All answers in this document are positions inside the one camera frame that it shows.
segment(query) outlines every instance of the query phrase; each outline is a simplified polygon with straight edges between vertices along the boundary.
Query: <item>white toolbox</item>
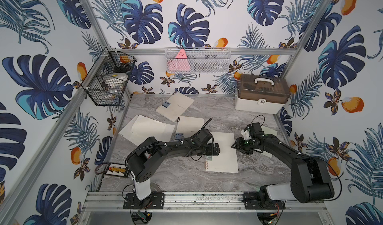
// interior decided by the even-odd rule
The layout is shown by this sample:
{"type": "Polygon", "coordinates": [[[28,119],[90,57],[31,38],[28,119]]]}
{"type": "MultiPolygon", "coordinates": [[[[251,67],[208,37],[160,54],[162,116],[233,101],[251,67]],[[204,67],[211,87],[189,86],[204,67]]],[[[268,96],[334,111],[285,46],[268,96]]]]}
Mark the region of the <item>white toolbox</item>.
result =
{"type": "Polygon", "coordinates": [[[289,95],[285,79],[242,74],[235,94],[235,109],[277,114],[289,95]]]}

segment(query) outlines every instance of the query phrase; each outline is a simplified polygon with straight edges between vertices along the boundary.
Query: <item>black mounting plate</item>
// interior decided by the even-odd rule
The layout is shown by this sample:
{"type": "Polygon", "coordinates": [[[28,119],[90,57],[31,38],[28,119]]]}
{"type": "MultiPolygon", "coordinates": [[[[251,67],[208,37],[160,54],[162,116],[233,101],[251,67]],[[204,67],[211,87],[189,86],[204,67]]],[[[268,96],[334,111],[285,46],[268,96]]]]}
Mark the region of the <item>black mounting plate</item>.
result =
{"type": "Polygon", "coordinates": [[[279,209],[285,209],[285,204],[282,203],[280,200],[271,200],[270,202],[266,203],[265,206],[261,205],[261,201],[257,200],[258,198],[258,192],[244,192],[243,193],[243,199],[245,204],[245,209],[247,210],[269,210],[269,209],[278,209],[277,204],[279,206],[279,209]]]}
{"type": "MultiPolygon", "coordinates": [[[[152,192],[147,199],[149,199],[149,203],[151,203],[146,209],[163,209],[164,208],[164,199],[165,194],[163,192],[152,192]]],[[[125,197],[124,201],[124,209],[142,209],[146,205],[142,203],[146,199],[140,201],[135,193],[128,193],[125,197]]]]}

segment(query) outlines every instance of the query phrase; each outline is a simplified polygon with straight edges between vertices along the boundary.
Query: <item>toolbox lid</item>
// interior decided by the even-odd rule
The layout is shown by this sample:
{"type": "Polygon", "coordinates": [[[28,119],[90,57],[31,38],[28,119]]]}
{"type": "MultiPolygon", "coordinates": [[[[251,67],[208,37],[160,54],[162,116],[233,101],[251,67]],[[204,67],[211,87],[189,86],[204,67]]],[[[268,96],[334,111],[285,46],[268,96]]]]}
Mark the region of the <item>toolbox lid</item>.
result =
{"type": "Polygon", "coordinates": [[[238,82],[238,98],[265,99],[270,103],[287,103],[290,90],[285,79],[252,74],[242,74],[238,82]]]}

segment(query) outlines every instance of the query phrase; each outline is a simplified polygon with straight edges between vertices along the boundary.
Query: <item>black wire basket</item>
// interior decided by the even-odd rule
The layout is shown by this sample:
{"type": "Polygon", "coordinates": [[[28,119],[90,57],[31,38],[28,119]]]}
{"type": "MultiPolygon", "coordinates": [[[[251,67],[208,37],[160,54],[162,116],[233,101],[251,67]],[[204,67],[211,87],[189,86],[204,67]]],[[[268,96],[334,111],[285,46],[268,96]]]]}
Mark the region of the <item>black wire basket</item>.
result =
{"type": "Polygon", "coordinates": [[[134,56],[108,51],[95,77],[85,88],[95,105],[120,105],[135,62],[134,56]]]}

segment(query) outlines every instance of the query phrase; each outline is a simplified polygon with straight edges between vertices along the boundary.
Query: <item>paper sheet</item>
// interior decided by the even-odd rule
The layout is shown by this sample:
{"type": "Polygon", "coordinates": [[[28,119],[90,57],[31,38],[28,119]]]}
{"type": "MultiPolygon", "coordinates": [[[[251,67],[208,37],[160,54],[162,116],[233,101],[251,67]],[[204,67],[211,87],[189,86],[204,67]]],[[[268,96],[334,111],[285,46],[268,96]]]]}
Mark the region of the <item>paper sheet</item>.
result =
{"type": "Polygon", "coordinates": [[[175,122],[181,114],[194,102],[182,93],[176,92],[166,102],[156,109],[158,113],[175,122]]]}
{"type": "Polygon", "coordinates": [[[238,173],[237,150],[231,146],[234,143],[233,133],[210,132],[214,143],[218,143],[221,152],[212,156],[211,161],[206,161],[206,171],[238,173]]]}
{"type": "Polygon", "coordinates": [[[178,118],[177,130],[175,131],[175,137],[177,138],[183,136],[188,138],[195,134],[203,126],[203,118],[193,118],[180,116],[178,118]]]}
{"type": "Polygon", "coordinates": [[[174,125],[161,123],[142,115],[136,115],[119,134],[139,146],[148,137],[154,136],[158,141],[170,141],[174,125]]]}

